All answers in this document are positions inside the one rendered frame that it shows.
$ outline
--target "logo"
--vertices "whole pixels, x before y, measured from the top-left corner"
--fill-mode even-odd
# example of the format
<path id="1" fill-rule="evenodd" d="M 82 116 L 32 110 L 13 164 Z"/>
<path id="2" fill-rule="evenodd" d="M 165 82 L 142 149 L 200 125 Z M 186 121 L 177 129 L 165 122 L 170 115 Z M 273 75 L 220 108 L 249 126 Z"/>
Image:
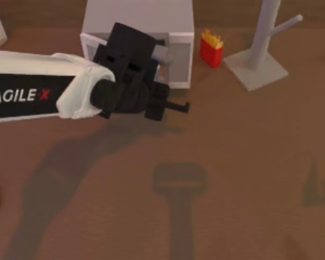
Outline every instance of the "logo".
<path id="1" fill-rule="evenodd" d="M 26 89 L 7 89 L 5 91 L 0 90 L 0 103 L 11 102 L 32 102 L 38 100 L 48 100 L 50 89 L 41 89 L 41 92 L 37 92 L 36 88 Z"/>

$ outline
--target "robotic arm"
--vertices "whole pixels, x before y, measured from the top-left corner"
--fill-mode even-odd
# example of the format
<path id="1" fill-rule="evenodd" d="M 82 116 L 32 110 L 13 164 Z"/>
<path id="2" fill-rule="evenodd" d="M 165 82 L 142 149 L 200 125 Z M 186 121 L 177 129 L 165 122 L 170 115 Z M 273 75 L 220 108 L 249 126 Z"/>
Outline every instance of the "robotic arm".
<path id="1" fill-rule="evenodd" d="M 0 51 L 0 122 L 59 116 L 80 119 L 112 113 L 141 113 L 160 121 L 170 88 L 155 82 L 166 48 L 156 39 L 115 23 L 107 45 L 90 62 L 68 54 L 36 55 Z"/>

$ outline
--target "metal stand base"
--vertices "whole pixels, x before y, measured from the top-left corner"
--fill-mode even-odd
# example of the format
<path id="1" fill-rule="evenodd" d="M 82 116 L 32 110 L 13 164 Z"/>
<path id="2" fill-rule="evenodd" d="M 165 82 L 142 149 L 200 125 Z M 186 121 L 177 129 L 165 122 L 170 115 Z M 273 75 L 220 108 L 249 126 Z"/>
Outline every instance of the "metal stand base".
<path id="1" fill-rule="evenodd" d="M 269 54 L 258 70 L 248 68 L 250 49 L 224 59 L 226 66 L 236 75 L 248 91 L 256 90 L 287 77 L 289 73 Z"/>

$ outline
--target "red letter x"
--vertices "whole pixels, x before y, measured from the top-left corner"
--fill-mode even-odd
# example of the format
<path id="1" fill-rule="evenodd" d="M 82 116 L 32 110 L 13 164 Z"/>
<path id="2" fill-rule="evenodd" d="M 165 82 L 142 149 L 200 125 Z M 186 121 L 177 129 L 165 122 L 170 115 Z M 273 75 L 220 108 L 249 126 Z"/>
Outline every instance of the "red letter x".
<path id="1" fill-rule="evenodd" d="M 40 100 L 43 100 L 43 99 L 48 99 L 48 94 L 50 92 L 50 89 L 42 89 L 42 94 L 40 96 Z"/>

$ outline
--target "brown tabletop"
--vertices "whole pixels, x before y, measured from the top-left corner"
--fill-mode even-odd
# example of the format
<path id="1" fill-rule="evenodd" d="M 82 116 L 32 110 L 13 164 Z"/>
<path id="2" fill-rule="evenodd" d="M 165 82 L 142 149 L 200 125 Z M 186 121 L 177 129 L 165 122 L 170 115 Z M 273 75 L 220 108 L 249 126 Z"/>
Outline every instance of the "brown tabletop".
<path id="1" fill-rule="evenodd" d="M 226 55 L 251 35 L 215 32 Z M 81 54 L 78 35 L 17 29 L 3 49 Z M 272 39 L 291 75 L 252 93 L 196 39 L 172 98 L 189 115 L 0 123 L 0 260 L 325 260 L 325 30 Z"/>

